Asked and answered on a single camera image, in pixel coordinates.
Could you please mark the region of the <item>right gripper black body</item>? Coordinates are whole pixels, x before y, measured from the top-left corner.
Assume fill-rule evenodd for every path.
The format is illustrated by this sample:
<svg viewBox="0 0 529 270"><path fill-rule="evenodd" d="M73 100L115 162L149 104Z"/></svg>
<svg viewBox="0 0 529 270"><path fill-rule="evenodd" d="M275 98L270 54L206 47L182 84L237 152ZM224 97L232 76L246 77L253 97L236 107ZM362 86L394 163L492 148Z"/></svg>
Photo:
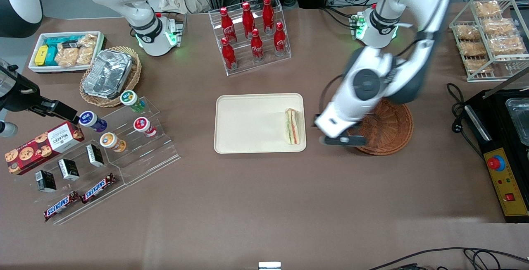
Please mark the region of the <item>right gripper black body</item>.
<svg viewBox="0 0 529 270"><path fill-rule="evenodd" d="M18 66L0 61L0 108L11 112L42 113L39 87L17 72Z"/></svg>

